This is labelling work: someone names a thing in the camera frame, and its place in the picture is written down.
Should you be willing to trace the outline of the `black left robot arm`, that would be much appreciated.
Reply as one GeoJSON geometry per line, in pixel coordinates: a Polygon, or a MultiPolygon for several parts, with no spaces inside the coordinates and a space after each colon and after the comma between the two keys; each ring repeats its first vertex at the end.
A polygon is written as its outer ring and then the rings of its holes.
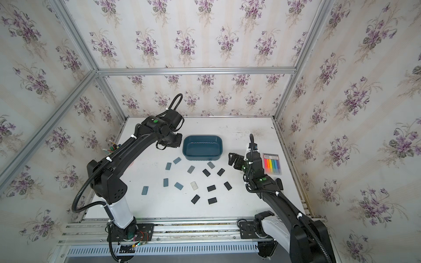
{"type": "Polygon", "coordinates": [[[129,166],[151,145],[158,150],[178,148],[182,143],[179,129],[184,117],[177,111],[183,95],[177,94],[164,112],[149,116],[135,126],[133,134],[111,154],[87,165],[88,179],[77,193],[71,210],[80,213],[94,206],[105,209],[111,224],[108,233],[132,240],[137,232],[136,217],[126,200],[128,186],[121,180],[129,166]]]}

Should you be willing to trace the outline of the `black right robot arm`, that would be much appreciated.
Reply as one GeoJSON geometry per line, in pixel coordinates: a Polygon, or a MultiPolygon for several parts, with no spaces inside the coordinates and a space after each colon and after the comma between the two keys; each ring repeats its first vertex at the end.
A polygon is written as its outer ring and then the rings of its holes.
{"type": "Polygon", "coordinates": [[[281,179],[266,174],[252,134],[244,156],[229,153],[229,165],[243,173],[246,190],[271,208],[255,215],[257,236],[271,237],[288,252],[293,263],[336,261],[327,227],[309,218],[282,193],[281,179]]]}

